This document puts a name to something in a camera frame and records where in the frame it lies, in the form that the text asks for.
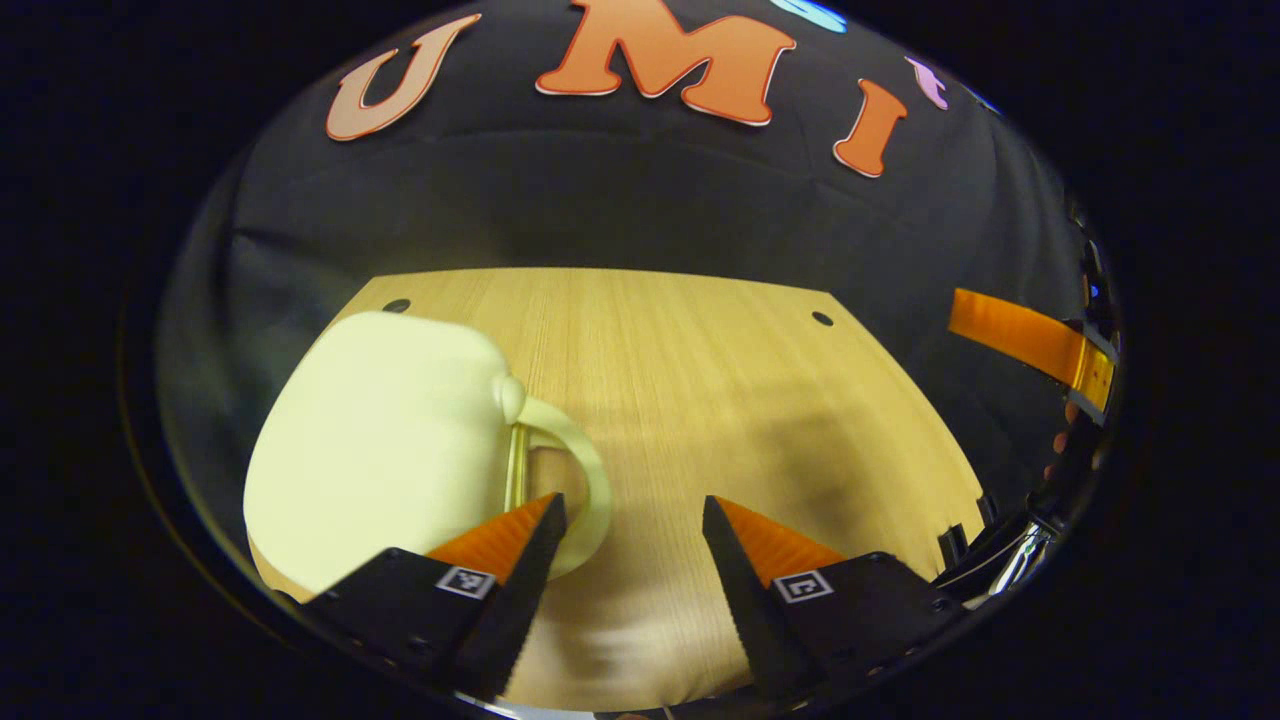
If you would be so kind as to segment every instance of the blue letter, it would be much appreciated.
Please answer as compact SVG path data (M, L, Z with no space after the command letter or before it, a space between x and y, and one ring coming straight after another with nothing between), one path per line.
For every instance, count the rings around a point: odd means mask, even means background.
M772 0L774 5L788 13L795 13L810 23L829 29L831 32L845 32L849 20L836 13L809 0Z

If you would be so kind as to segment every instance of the cable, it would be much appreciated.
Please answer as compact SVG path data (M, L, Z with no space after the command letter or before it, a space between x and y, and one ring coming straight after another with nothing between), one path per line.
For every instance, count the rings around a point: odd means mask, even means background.
M978 570L982 570L983 568L987 566L988 562L991 562L992 560L1000 557L1001 555L1004 555L1005 552L1007 552L1011 547L1014 547L1015 544L1025 541L1027 538L1032 537L1033 534L1034 533L1024 533L1024 534L1014 538L1012 541L1010 541L1009 544L1006 544L1005 547L1000 548L998 552L996 552L991 557L988 557L988 559L983 560L982 562L979 562L977 568L970 568L969 570L965 570L964 573L956 575L955 578L951 578L950 580L947 580L947 582L945 582L945 583L942 583L940 585L933 585L933 587L936 587L938 589L942 589L942 588L950 585L951 583L955 583L955 582L959 582L959 580L961 580L964 578L968 578L969 575L977 573Z

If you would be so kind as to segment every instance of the orange letter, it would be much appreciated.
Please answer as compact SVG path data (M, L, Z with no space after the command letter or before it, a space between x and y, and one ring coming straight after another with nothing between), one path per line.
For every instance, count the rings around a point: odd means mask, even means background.
M893 124L906 117L906 106L893 94L869 79L858 81L863 88L863 109L854 120L849 137L832 147L836 159L869 177L884 174L884 146L893 133Z
M347 73L347 77L342 78L338 96L329 108L329 120L325 123L329 137L338 141L356 140L383 129L412 110L435 81L435 72L440 69L440 61L444 60L444 53L453 38L479 19L480 15L476 14L453 20L415 40L413 47L417 50L408 63L408 69L404 70L401 86L378 105L365 105L365 91L369 90L378 68L390 60L398 50L388 50Z
M640 95L657 97L709 63L703 79L680 94L686 105L749 126L773 117L764 96L791 36L759 20L730 15L686 33L662 0L572 0L585 10L561 67L534 83L548 95L608 95L622 85L609 72L613 50L631 68Z

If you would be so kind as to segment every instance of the black fabric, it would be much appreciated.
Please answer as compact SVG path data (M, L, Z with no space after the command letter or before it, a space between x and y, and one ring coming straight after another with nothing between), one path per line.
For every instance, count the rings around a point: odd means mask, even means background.
M376 44L300 94L233 163L187 238L156 337L166 439L197 506L247 552L241 510L253 442L276 393L334 314L374 275L570 265L712 274L832 292L938 410L1001 509L1051 459L1062 397L1036 372L946 332L954 288L1079 315L1080 236L1053 168L951 77L950 109L902 58L760 3L671 0L691 31L749 14L797 40L751 128L644 99L621 56L605 97L534 88L582 17L564 3L475 4ZM410 42L483 12L424 100L388 128L326 137L338 81L390 47L367 101L394 90ZM832 145L858 117L858 79L908 106L869 179Z

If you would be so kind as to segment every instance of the pink letter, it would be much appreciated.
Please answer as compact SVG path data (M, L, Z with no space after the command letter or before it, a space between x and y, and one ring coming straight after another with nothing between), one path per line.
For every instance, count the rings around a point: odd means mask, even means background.
M453 38L479 19L479 14L468 15L415 40L413 47L417 50L408 63L408 69L404 70L401 86L378 105L365 105L365 91L369 90L378 68L390 60L398 50L388 50L347 73L347 77L342 78L338 96L329 108L329 120L325 123L329 137L342 142L356 140L383 129L412 110L435 81L435 72L440 69L440 61L444 60L444 53Z
M916 63L910 58L902 58L902 59L906 60L908 63L911 63L911 65L915 68L915 83L919 85L920 90L924 91L924 96L928 97L929 100L933 100L933 104L937 105L938 109L946 110L947 101L943 100L941 95L938 95L938 88L946 90L947 86L942 85L942 81L938 79L938 76L933 74L933 70L931 70L929 68L925 68L924 65Z

